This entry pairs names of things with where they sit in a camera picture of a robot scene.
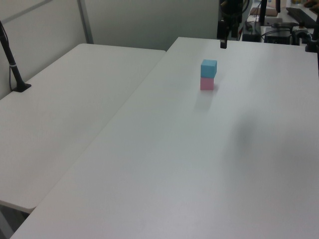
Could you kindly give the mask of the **black Franka gripper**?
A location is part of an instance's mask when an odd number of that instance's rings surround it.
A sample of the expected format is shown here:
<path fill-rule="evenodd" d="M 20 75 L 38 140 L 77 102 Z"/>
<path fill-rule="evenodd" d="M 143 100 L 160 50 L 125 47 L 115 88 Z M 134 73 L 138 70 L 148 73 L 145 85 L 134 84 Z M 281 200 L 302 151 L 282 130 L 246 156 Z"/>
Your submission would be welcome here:
<path fill-rule="evenodd" d="M 217 26 L 217 39 L 220 40 L 220 48 L 227 48 L 227 37 L 228 37 L 228 28 L 231 28 L 231 37 L 238 37 L 238 28 L 242 22 L 243 14 L 234 13 L 234 14 L 221 14 L 221 19 L 218 21 Z"/>

